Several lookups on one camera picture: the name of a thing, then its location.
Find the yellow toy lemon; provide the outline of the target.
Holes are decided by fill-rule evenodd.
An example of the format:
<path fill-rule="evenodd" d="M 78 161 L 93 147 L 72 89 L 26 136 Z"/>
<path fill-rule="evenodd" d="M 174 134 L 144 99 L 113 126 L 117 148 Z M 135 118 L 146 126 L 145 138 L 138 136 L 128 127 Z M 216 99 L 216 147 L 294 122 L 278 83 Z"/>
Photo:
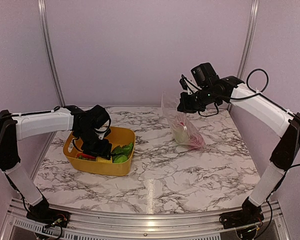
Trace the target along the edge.
<path fill-rule="evenodd" d="M 96 162 L 97 163 L 105 163 L 105 164 L 112 164 L 113 163 L 112 158 L 106 159 L 106 158 L 102 158 L 102 157 L 99 157 L 99 156 L 96 158 Z"/>

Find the yellow plastic basket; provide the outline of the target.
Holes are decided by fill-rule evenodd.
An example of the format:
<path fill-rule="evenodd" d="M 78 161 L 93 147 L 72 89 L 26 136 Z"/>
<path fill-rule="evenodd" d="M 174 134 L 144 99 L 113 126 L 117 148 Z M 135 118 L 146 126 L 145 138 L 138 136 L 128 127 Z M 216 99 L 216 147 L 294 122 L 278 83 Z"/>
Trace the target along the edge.
<path fill-rule="evenodd" d="M 136 134 L 133 130 L 123 127 L 112 126 L 111 133 L 106 137 L 112 144 L 112 148 L 116 146 L 128 145 L 129 143 L 136 143 Z M 67 160 L 71 163 L 72 167 L 78 171 L 106 175 L 106 176 L 125 176 L 130 172 L 131 163 L 133 158 L 133 152 L 128 156 L 128 160 L 123 163 L 99 163 L 97 161 L 83 160 L 76 158 L 78 152 L 75 148 L 69 149 L 72 144 L 74 136 L 69 134 L 65 144 L 63 146 L 63 154 Z"/>

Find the clear zip top bag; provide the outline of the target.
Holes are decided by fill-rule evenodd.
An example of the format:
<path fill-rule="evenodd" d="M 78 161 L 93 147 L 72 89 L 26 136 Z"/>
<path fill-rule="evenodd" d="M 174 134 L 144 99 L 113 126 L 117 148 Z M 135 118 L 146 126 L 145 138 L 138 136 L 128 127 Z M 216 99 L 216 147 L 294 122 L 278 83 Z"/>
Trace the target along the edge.
<path fill-rule="evenodd" d="M 187 114 L 177 111 L 179 99 L 163 91 L 161 95 L 162 114 L 166 118 L 175 142 L 189 150 L 200 150 L 205 141 L 198 129 L 187 118 Z"/>

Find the green toy pear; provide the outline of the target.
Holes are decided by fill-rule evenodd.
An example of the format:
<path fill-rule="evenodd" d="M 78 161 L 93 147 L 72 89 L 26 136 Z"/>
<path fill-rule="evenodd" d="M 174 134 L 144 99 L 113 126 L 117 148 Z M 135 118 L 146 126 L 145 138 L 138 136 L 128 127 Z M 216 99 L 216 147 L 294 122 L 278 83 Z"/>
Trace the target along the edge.
<path fill-rule="evenodd" d="M 188 145 L 189 144 L 189 134 L 188 134 L 188 128 L 185 125 L 185 127 L 182 127 L 180 123 L 177 123 L 174 126 L 173 129 L 173 135 L 175 141 L 180 145 Z"/>

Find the red toy peach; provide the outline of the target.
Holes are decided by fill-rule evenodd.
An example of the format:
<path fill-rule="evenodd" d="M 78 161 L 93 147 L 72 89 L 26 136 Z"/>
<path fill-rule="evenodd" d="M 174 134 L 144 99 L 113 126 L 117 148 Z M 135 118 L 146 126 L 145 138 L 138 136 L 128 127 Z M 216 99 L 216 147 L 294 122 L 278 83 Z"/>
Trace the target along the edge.
<path fill-rule="evenodd" d="M 203 136 L 200 133 L 190 134 L 188 148 L 190 150 L 202 149 L 206 145 Z"/>

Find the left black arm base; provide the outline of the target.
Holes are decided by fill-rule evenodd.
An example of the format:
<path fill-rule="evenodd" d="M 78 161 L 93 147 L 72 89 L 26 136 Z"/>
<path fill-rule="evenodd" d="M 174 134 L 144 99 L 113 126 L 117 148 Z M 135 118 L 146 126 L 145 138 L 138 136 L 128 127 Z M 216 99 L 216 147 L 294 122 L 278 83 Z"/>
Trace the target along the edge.
<path fill-rule="evenodd" d="M 68 211 L 50 208 L 50 204 L 44 196 L 42 196 L 42 200 L 38 204 L 29 204 L 26 211 L 27 219 L 44 223 L 48 225 L 48 228 L 56 225 L 66 228 L 70 220 L 70 213 Z"/>

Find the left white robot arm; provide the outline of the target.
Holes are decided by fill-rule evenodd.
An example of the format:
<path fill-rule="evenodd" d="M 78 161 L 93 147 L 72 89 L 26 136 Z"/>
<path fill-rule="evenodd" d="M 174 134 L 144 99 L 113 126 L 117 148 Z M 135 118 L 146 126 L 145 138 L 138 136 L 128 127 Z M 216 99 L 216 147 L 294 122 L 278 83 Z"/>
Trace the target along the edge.
<path fill-rule="evenodd" d="M 71 131 L 82 145 L 77 150 L 86 155 L 110 159 L 111 117 L 96 105 L 83 110 L 75 105 L 27 113 L 0 112 L 0 170 L 16 190 L 34 207 L 34 215 L 43 223 L 53 219 L 53 211 L 44 204 L 44 196 L 21 164 L 19 143 L 36 136 Z"/>

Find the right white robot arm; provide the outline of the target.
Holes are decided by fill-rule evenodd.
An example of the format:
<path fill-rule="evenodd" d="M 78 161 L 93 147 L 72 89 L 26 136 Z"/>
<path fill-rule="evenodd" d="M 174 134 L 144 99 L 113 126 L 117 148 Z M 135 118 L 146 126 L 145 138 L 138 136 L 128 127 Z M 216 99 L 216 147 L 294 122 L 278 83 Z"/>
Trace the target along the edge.
<path fill-rule="evenodd" d="M 231 103 L 241 108 L 271 128 L 280 138 L 273 150 L 270 163 L 258 184 L 244 201 L 237 219 L 248 224 L 257 216 L 256 207 L 260 207 L 275 190 L 286 172 L 292 168 L 300 149 L 300 113 L 293 114 L 281 109 L 260 92 L 251 91 L 245 83 L 235 77 L 228 76 L 217 79 L 211 85 L 195 87 L 185 76 L 180 79 L 183 92 L 180 94 L 179 112 L 200 113 L 206 106 Z"/>

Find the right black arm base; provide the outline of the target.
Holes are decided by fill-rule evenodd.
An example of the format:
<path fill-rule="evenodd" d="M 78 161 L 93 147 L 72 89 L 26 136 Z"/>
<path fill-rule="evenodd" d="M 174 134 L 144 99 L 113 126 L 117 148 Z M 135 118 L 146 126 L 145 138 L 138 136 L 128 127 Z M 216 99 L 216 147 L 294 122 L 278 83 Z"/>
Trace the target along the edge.
<path fill-rule="evenodd" d="M 242 227 L 263 220 L 264 215 L 261 206 L 254 205 L 249 197 L 245 199 L 240 210 L 224 212 L 219 217 L 219 222 L 224 229 Z"/>

